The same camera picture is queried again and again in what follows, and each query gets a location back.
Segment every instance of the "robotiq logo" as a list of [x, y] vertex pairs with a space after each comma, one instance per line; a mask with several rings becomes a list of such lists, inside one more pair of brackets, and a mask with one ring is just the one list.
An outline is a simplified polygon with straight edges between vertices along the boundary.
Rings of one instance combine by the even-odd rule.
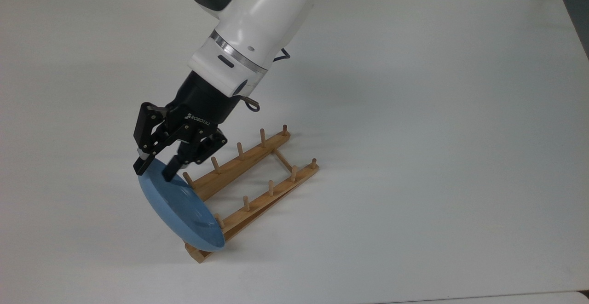
[[192, 114], [190, 114], [190, 113], [188, 113], [188, 115], [186, 115], [186, 116], [185, 116], [185, 119], [192, 119], [192, 120], [194, 120], [194, 121], [198, 121], [198, 122], [200, 122], [200, 123], [202, 123], [202, 124], [206, 124], [207, 126], [210, 126], [210, 124], [211, 124], [210, 122], [208, 122], [208, 121], [206, 121], [206, 120], [204, 120], [204, 119], [201, 119], [201, 118], [199, 118], [199, 117], [195, 117], [195, 116], [193, 116], [193, 115], [192, 115]]

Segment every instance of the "table surface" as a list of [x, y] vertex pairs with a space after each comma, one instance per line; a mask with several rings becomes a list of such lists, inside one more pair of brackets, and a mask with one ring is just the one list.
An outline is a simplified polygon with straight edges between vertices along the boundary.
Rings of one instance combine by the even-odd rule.
[[413, 302], [414, 304], [587, 304], [589, 299], [578, 292], [542, 293], [534, 295], [483, 298], [442, 299]]
[[[286, 123], [282, 153], [322, 169], [204, 264], [143, 197], [132, 133], [215, 19], [192, 0], [0, 0], [0, 17], [0, 302], [589, 287], [589, 62], [562, 0], [317, 0], [216, 157]], [[286, 176], [268, 158], [208, 205]]]

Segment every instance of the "silver metal ring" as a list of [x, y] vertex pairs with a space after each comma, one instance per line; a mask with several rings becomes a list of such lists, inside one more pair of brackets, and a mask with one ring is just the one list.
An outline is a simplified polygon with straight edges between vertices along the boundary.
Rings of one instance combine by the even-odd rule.
[[268, 72], [267, 69], [264, 69], [250, 59], [247, 59], [246, 56], [240, 54], [238, 50], [235, 50], [232, 46], [230, 46], [229, 43], [227, 43], [227, 41], [225, 41], [219, 35], [219, 33], [217, 33], [217, 31], [213, 31], [210, 37], [215, 41], [215, 43], [217, 43], [218, 46], [220, 46], [221, 49], [223, 49], [223, 51], [227, 52], [227, 54], [233, 57], [233, 59], [237, 60], [238, 63], [241, 63], [241, 65], [244, 65], [248, 69], [257, 73], [266, 74]]

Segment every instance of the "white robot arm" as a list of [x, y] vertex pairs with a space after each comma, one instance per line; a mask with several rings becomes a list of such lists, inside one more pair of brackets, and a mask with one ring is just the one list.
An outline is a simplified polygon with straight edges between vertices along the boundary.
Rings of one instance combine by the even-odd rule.
[[253, 102], [248, 96], [281, 50], [288, 57], [284, 47], [313, 6], [313, 0], [195, 1], [219, 24], [189, 60], [192, 72], [175, 99], [166, 107], [141, 105], [134, 132], [139, 159], [133, 167], [138, 175], [175, 140], [182, 143], [162, 173], [166, 181], [225, 145], [227, 138], [217, 125], [238, 101]]
[[313, 0], [196, 1], [219, 24], [189, 66], [228, 97], [252, 92], [313, 5]]

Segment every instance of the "blue plate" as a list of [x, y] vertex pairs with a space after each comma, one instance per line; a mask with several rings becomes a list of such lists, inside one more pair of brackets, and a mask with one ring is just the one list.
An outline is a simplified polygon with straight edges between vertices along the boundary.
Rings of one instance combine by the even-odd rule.
[[170, 182], [164, 180], [165, 166], [155, 159], [139, 176], [139, 185], [151, 207], [189, 245], [209, 252], [223, 249], [225, 237], [217, 220], [178, 174]]

